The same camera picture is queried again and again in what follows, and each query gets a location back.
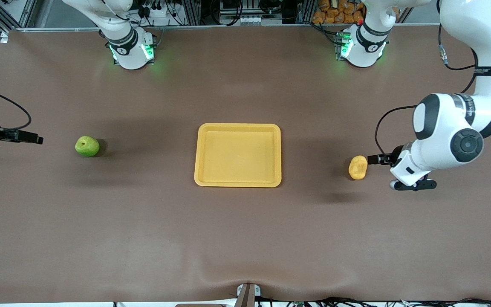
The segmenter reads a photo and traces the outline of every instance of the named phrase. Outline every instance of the metal bracket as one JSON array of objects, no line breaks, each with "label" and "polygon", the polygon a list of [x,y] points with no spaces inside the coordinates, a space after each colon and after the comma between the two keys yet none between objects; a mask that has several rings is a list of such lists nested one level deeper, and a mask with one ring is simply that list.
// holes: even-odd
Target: metal bracket
[{"label": "metal bracket", "polygon": [[337,32],[334,36],[335,39],[335,54],[337,56],[337,61],[343,61],[345,58],[342,57],[343,53],[348,52],[353,45],[353,41],[349,38],[351,33],[349,32]]},{"label": "metal bracket", "polygon": [[437,182],[432,179],[420,179],[415,184],[411,186],[405,186],[399,180],[392,180],[390,182],[390,188],[395,191],[414,191],[418,192],[420,190],[433,190],[437,187]]},{"label": "metal bracket", "polygon": [[[240,284],[238,286],[238,291],[236,292],[236,295],[240,295],[240,292],[242,291],[244,284]],[[257,286],[256,284],[253,285],[255,288],[255,296],[261,296],[261,287]]]},{"label": "metal bracket", "polygon": [[261,287],[256,284],[239,285],[234,307],[255,307],[255,296],[261,296]]},{"label": "metal bracket", "polygon": [[8,43],[9,42],[9,35],[5,32],[2,32],[0,34],[0,43]]}]

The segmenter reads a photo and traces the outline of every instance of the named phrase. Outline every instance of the yellow tray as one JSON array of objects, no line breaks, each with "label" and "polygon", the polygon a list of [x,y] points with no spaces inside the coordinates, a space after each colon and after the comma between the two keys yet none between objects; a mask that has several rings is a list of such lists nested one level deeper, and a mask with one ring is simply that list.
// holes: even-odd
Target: yellow tray
[{"label": "yellow tray", "polygon": [[199,186],[277,187],[281,131],[274,124],[203,124],[194,181]]}]

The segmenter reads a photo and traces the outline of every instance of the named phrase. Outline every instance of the brown table surface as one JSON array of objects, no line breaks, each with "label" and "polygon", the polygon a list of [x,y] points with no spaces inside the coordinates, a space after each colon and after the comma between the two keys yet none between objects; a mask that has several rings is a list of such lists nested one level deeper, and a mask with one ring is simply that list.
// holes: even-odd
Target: brown table surface
[{"label": "brown table surface", "polygon": [[[285,300],[491,299],[491,138],[434,172],[434,191],[392,191],[382,166],[347,177],[351,157],[378,153],[385,111],[469,81],[440,62],[436,31],[396,27],[366,69],[310,28],[168,31],[138,71],[95,32],[11,33],[0,93],[45,144],[0,142],[0,302],[221,299],[242,282]],[[443,39],[453,66],[471,63]],[[387,151],[413,139],[411,114],[382,124]],[[1,124],[23,121],[0,100]],[[279,125],[282,184],[195,185],[206,122]],[[104,157],[75,152],[84,134]]]}]

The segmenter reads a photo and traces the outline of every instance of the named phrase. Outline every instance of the cable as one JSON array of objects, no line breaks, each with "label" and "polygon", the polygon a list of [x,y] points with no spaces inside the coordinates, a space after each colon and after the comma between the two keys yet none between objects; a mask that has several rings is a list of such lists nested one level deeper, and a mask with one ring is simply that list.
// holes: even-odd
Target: cable
[{"label": "cable", "polygon": [[475,78],[476,78],[476,75],[473,75],[471,77],[471,80],[469,81],[469,84],[467,84],[467,86],[465,87],[465,89],[463,89],[463,91],[461,91],[460,94],[465,93],[471,87],[471,85],[473,84],[473,81],[475,81]]},{"label": "cable", "polygon": [[[450,67],[448,65],[448,59],[446,58],[446,50],[442,46],[442,42],[441,42],[441,31],[442,31],[442,23],[439,23],[439,35],[438,35],[439,51],[440,51],[440,54],[441,54],[441,60],[442,60],[443,64],[446,66],[446,68],[448,68],[449,70],[468,70],[469,68],[474,68],[477,65],[477,61],[476,60],[475,60],[475,64],[472,64],[472,65],[469,65],[469,66],[465,66],[465,67],[460,67],[460,68],[454,68],[454,67]],[[473,52],[473,55],[476,58],[475,51],[473,49],[471,49],[471,52]]]},{"label": "cable", "polygon": [[158,47],[158,45],[160,45],[160,43],[162,43],[162,37],[164,37],[164,32],[166,31],[166,27],[162,28],[162,33],[160,33],[160,39],[158,40],[158,42],[156,43],[156,46]]},{"label": "cable", "polygon": [[265,2],[268,2],[269,0],[259,0],[259,8],[265,12],[266,14],[278,14],[281,12],[281,8],[276,8],[274,10],[271,10],[268,6],[264,6],[263,4]]},{"label": "cable", "polygon": [[179,12],[176,10],[176,5],[175,3],[173,3],[173,6],[170,7],[170,4],[168,3],[168,0],[164,0],[164,2],[166,2],[166,7],[173,10],[173,14],[172,12],[170,12],[170,15],[172,16],[172,18],[176,21],[176,23],[180,26],[184,26],[185,24],[184,23],[181,23],[181,18],[179,18],[179,20],[176,19],[176,16],[179,16]]},{"label": "cable", "polygon": [[382,123],[382,120],[384,120],[384,118],[387,115],[389,115],[390,113],[393,113],[394,111],[404,110],[404,109],[413,109],[415,107],[416,107],[415,105],[407,105],[405,107],[396,107],[394,109],[389,110],[384,115],[382,115],[382,117],[380,117],[380,120],[378,120],[378,124],[376,124],[376,129],[374,129],[374,142],[376,143],[376,146],[378,146],[378,149],[380,149],[380,152],[382,153],[382,155],[386,154],[384,152],[384,150],[382,149],[382,146],[380,146],[380,143],[378,142],[378,128],[380,128],[380,123]]},{"label": "cable", "polygon": [[111,11],[115,16],[117,16],[117,18],[122,19],[124,21],[128,21],[129,20],[129,19],[124,19],[121,16],[117,15],[117,13],[115,13],[115,11],[113,11],[113,9],[109,6],[109,4],[105,3],[104,0],[101,0],[101,2],[103,2],[103,4],[105,4],[105,6],[107,6],[107,8],[109,9],[109,11]]},{"label": "cable", "polygon": [[26,111],[26,109],[24,109],[21,105],[19,105],[18,103],[12,101],[11,99],[8,99],[7,97],[3,96],[0,94],[0,98],[3,98],[5,99],[6,101],[12,103],[13,105],[16,105],[16,107],[18,107],[20,110],[22,110],[22,112],[25,113],[25,115],[28,117],[28,122],[25,124],[25,125],[22,125],[22,126],[18,126],[18,127],[15,127],[15,128],[8,128],[10,130],[20,130],[22,128],[26,128],[27,126],[29,126],[29,124],[31,124],[32,122],[32,117],[31,115],[28,113],[28,111]]},{"label": "cable", "polygon": [[321,33],[323,33],[323,35],[325,36],[325,38],[327,38],[328,41],[330,41],[331,43],[335,44],[335,45],[341,45],[341,43],[337,43],[336,41],[334,41],[333,39],[331,39],[331,37],[329,35],[335,35],[336,32],[332,32],[332,31],[328,31],[328,30],[325,30],[323,29],[323,27],[320,25],[319,27],[316,26],[315,24],[309,22],[309,21],[301,21],[300,23],[304,23],[305,25],[310,25],[312,27],[314,27],[314,29],[320,31]]},{"label": "cable", "polygon": [[[236,0],[236,1],[238,4],[236,6],[236,15],[234,16],[234,18],[232,19],[232,21],[230,23],[225,25],[227,27],[234,25],[235,23],[238,22],[238,20],[240,20],[240,17],[242,17],[242,12],[243,12],[243,8],[244,8],[243,2],[242,2],[242,0]],[[212,2],[210,3],[210,15],[211,15],[211,18],[213,19],[214,23],[216,23],[217,25],[222,25],[222,23],[220,23],[219,19],[215,17],[215,12],[220,11],[220,8],[217,8],[214,5],[214,4],[216,4],[216,2],[217,2],[217,0],[212,0]]]}]

